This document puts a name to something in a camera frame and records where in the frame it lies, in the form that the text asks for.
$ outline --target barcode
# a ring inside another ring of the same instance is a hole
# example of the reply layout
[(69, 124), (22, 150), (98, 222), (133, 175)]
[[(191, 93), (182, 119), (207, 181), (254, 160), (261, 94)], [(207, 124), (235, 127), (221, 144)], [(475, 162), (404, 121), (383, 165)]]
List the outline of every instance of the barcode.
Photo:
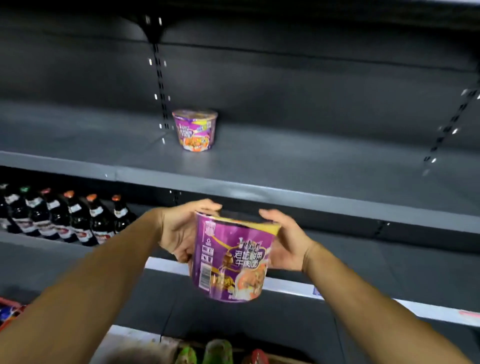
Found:
[(210, 291), (210, 277), (212, 275), (212, 266), (202, 263), (200, 266), (200, 281), (198, 287), (203, 290)]

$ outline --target bottle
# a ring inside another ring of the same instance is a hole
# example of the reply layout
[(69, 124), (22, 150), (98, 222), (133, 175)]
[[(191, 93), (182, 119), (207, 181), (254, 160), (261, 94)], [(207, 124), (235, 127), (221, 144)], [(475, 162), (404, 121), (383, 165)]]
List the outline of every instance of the bottle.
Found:
[(121, 199), (119, 194), (114, 195), (112, 197), (112, 201), (115, 203), (113, 214), (116, 217), (114, 222), (114, 232), (118, 234), (120, 231), (134, 222), (137, 219), (137, 216), (130, 211), (130, 209), (127, 207), (127, 204)]
[(57, 234), (55, 225), (52, 224), (50, 211), (47, 208), (47, 203), (40, 197), (37, 191), (28, 188), (28, 192), (25, 195), (25, 202), (30, 207), (30, 218), (33, 224), (36, 226), (42, 238), (49, 240), (57, 240), (60, 236)]
[(90, 230), (88, 210), (82, 206), (78, 197), (75, 196), (74, 191), (67, 191), (63, 195), (67, 198), (72, 228), (78, 240), (85, 246), (97, 245), (98, 243), (96, 242), (95, 236), (93, 236)]
[(25, 235), (28, 236), (39, 236), (40, 232), (38, 228), (33, 224), (32, 219), (30, 219), (30, 209), (28, 208), (24, 194), (28, 193), (30, 190), (29, 186), (24, 186), (20, 188), (20, 194), (16, 193), (14, 189), (7, 189), (5, 193), (5, 201), (10, 205), (12, 211), (12, 220), (18, 225), (20, 230)]
[(56, 194), (54, 194), (50, 188), (46, 188), (40, 191), (40, 193), (43, 195), (43, 198), (47, 203), (47, 208), (51, 215), (51, 221), (55, 226), (57, 234), (66, 243), (76, 242), (78, 239), (70, 222), (68, 207), (62, 200), (57, 198)]
[(0, 231), (11, 232), (13, 234), (21, 233), (20, 228), (10, 217), (10, 211), (7, 201), (5, 201), (5, 192), (8, 183), (0, 184)]
[(103, 244), (107, 239), (115, 235), (113, 231), (113, 217), (100, 202), (96, 194), (89, 194), (87, 201), (90, 206), (90, 216), (92, 217), (90, 228), (99, 244)]

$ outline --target forearm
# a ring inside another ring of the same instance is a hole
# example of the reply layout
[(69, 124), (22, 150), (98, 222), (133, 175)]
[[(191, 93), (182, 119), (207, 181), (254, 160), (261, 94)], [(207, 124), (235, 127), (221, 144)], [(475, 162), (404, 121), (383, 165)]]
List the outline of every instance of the forearm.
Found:
[(149, 211), (81, 259), (0, 332), (2, 362), (88, 363), (160, 236)]
[(430, 325), (381, 294), (321, 245), (309, 252), (304, 270), (375, 363), (471, 363)]

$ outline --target hand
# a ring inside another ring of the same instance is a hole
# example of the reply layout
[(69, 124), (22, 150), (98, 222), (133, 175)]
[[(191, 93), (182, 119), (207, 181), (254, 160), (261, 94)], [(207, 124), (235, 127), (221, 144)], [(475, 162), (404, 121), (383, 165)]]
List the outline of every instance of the hand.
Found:
[(261, 217), (278, 222), (282, 228), (272, 244), (270, 267), (288, 270), (302, 270), (310, 250), (319, 243), (310, 239), (294, 219), (278, 210), (260, 209)]
[(222, 205), (205, 199), (159, 209), (162, 226), (160, 246), (174, 254), (179, 262), (187, 263), (195, 250), (197, 234), (195, 211), (215, 214), (221, 208)]

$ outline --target instant noodle cup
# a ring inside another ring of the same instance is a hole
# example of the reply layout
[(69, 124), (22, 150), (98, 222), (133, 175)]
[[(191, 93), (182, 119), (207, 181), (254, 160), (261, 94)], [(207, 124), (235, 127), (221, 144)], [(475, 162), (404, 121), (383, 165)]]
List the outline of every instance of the instant noodle cup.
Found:
[(192, 279), (205, 295), (222, 302), (257, 298), (280, 225), (254, 223), (197, 212)]
[(183, 149), (202, 152), (212, 147), (218, 113), (207, 110), (180, 109), (172, 113)]

